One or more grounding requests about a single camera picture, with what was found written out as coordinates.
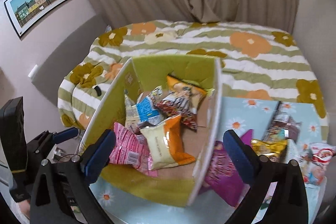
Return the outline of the person's left hand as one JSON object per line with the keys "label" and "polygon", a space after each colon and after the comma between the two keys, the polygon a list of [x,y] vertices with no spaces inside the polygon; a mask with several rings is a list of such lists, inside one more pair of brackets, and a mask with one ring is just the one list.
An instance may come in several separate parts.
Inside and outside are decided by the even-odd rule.
{"label": "person's left hand", "polygon": [[27,218],[30,219],[30,201],[29,200],[24,200],[22,202],[17,203],[20,211],[22,214]]}

